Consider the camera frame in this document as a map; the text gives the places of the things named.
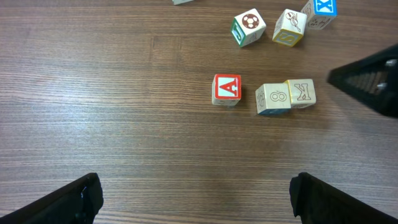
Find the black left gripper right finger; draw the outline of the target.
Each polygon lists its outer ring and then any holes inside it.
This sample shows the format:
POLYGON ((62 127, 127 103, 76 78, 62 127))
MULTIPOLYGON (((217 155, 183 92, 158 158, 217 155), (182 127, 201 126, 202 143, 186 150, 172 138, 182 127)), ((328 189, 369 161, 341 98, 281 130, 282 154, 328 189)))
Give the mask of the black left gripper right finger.
POLYGON ((397 219, 301 172, 290 181, 290 202, 303 224, 397 224, 397 219))

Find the violin picture white block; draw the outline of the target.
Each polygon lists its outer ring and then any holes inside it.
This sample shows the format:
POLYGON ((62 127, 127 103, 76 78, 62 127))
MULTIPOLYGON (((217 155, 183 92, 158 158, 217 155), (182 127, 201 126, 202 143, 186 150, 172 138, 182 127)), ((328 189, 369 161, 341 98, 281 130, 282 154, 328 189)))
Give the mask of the violin picture white block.
POLYGON ((275 24, 272 40, 293 47, 304 36, 306 21, 306 14, 285 9, 275 24))

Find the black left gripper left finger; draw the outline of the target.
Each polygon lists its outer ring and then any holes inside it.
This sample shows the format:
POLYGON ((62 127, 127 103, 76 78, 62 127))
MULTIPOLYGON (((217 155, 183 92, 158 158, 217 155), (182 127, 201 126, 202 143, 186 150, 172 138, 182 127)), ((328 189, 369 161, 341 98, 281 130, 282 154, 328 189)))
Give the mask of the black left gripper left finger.
POLYGON ((89 173, 1 217, 1 223, 93 223, 103 204, 100 178, 89 173))

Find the number four yellow block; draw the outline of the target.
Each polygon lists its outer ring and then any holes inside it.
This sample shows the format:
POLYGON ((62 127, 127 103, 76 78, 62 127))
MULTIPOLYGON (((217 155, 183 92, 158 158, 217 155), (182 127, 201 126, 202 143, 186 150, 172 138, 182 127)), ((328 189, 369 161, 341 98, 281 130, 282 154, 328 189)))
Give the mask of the number four yellow block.
POLYGON ((282 114, 292 108, 286 83, 265 83, 256 90, 259 115, 282 114))

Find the white red sided block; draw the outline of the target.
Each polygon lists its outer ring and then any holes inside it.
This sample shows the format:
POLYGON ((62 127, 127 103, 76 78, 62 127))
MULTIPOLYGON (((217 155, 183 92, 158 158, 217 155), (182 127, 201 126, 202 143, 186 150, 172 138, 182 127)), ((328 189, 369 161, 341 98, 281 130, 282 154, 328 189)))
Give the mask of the white red sided block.
POLYGON ((179 4, 184 4, 187 2, 191 2, 191 1, 193 1, 193 0, 172 0, 174 6, 179 5, 179 4))

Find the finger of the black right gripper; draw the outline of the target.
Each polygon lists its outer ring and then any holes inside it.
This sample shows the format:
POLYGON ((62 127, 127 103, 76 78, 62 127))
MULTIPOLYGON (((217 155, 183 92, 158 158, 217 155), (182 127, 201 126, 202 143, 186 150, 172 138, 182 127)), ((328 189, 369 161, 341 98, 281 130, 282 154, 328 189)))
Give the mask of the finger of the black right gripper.
POLYGON ((397 45, 331 70, 327 82, 372 110, 397 118, 397 45))

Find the letter K white block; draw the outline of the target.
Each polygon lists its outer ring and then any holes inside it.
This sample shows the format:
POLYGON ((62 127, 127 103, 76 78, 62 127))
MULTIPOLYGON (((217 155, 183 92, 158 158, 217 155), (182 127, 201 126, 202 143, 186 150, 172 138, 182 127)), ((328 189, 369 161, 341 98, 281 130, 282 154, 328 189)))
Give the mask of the letter K white block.
POLYGON ((290 94, 292 108, 306 108, 317 102, 315 87, 312 79, 286 80, 290 94))

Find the red letter A block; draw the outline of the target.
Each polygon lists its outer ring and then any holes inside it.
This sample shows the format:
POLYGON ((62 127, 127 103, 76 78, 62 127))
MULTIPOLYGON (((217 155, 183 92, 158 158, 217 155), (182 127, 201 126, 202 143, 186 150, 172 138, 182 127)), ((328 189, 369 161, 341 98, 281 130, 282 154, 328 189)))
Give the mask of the red letter A block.
POLYGON ((242 97, 241 76, 216 74, 212 83, 211 102, 216 106, 235 106, 242 97))

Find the blue letter X block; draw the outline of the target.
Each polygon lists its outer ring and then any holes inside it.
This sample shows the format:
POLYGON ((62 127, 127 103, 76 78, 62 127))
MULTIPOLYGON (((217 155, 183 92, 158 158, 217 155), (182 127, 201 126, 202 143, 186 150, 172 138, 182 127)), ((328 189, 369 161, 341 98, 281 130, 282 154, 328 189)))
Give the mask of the blue letter X block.
POLYGON ((307 15, 306 27, 314 30, 324 29, 338 15, 336 0, 308 0, 300 12, 307 15))

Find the soccer ball picture block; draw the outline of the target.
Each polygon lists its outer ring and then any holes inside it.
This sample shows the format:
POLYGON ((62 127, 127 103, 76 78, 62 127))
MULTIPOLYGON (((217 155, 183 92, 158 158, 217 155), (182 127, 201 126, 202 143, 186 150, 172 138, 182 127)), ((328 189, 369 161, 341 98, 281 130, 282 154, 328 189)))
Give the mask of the soccer ball picture block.
POLYGON ((257 41, 264 33, 267 25, 256 8, 234 17, 230 32, 239 47, 257 41))

